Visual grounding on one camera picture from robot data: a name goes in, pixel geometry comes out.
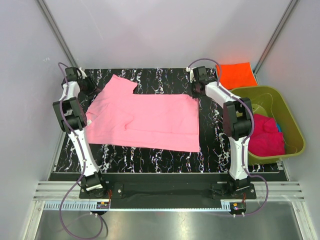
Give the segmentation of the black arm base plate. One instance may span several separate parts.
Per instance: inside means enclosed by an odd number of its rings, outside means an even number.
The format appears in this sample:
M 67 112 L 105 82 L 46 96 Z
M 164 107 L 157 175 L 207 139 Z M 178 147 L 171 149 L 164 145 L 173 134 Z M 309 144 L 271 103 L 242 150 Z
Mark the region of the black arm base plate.
M 227 173 L 109 173 L 102 188 L 82 184 L 80 198 L 110 199 L 112 209 L 176 210 L 214 209 L 222 200 L 256 199 L 249 178 L 236 182 Z

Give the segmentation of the light pink t shirt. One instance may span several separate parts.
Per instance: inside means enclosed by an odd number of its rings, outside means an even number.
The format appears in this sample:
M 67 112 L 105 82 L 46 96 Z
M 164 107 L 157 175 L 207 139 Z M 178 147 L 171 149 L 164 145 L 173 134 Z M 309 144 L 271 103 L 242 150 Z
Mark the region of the light pink t shirt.
M 86 111 L 90 144 L 200 151 L 199 102 L 188 94 L 135 94 L 113 75 Z

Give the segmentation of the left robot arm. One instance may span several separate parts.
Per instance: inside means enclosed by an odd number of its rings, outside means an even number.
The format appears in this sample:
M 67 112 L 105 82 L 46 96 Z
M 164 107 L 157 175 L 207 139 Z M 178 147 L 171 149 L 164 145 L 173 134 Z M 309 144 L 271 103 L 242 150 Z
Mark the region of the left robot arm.
M 108 193 L 108 186 L 90 149 L 86 136 L 87 117 L 78 100 L 81 92 L 91 96 L 102 90 L 81 68 L 62 62 L 58 66 L 63 75 L 62 96 L 52 107 L 61 130 L 71 139 L 79 160 L 81 175 L 76 183 L 80 184 L 81 192 L 88 198 L 103 198 Z

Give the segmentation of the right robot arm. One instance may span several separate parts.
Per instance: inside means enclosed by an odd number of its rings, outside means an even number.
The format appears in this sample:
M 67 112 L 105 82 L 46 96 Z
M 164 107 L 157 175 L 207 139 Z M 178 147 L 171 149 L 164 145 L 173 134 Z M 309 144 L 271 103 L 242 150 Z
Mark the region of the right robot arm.
M 187 67 L 192 95 L 207 96 L 223 110 L 222 127 L 230 144 L 231 164 L 227 183 L 216 193 L 239 198 L 250 188 L 248 150 L 254 129 L 251 100 L 232 94 L 218 80 L 210 81 L 205 66 Z

